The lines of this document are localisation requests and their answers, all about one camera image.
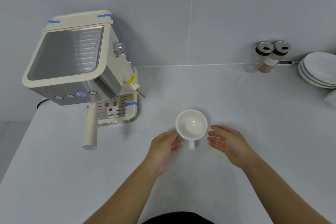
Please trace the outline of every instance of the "glass jar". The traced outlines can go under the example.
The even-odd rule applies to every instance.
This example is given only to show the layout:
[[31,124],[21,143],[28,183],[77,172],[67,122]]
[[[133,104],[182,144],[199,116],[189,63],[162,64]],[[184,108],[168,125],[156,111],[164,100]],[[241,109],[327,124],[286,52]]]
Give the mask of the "glass jar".
[[274,43],[274,51],[259,67],[259,71],[262,73],[269,73],[275,68],[275,66],[282,60],[287,53],[291,50],[292,46],[285,41],[278,41]]
[[274,45],[270,42],[260,42],[252,54],[250,64],[245,66],[246,72],[254,73],[258,71],[259,67],[264,63],[264,60],[273,52]]

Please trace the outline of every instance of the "white mug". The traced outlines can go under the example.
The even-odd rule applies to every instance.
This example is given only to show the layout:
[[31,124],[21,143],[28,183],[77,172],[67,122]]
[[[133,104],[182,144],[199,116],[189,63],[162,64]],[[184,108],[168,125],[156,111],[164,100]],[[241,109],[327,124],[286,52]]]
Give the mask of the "white mug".
[[189,149],[195,150],[195,141],[207,132],[208,121],[200,111],[189,109],[177,116],[175,126],[180,136],[188,140]]

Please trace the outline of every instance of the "coffee machine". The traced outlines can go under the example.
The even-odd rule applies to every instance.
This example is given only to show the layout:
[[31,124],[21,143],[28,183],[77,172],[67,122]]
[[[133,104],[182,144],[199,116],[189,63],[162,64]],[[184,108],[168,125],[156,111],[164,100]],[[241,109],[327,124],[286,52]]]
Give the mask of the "coffee machine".
[[88,11],[48,21],[22,78],[59,104],[88,103],[83,148],[97,147],[97,127],[138,114],[138,72],[118,40],[111,12]]

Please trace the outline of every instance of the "yellow sticker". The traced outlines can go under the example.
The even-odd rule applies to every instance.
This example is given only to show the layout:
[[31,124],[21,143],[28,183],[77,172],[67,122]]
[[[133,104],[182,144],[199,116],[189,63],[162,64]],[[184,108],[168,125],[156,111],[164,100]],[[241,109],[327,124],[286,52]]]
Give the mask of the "yellow sticker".
[[136,79],[136,76],[132,74],[131,78],[128,80],[127,84],[131,85]]

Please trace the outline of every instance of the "stack of plates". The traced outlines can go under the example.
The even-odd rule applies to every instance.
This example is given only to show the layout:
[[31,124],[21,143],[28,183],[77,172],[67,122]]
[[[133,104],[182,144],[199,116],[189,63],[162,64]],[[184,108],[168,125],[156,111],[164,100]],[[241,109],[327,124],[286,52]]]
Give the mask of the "stack of plates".
[[300,61],[299,73],[302,79],[313,86],[336,89],[336,55],[310,53]]

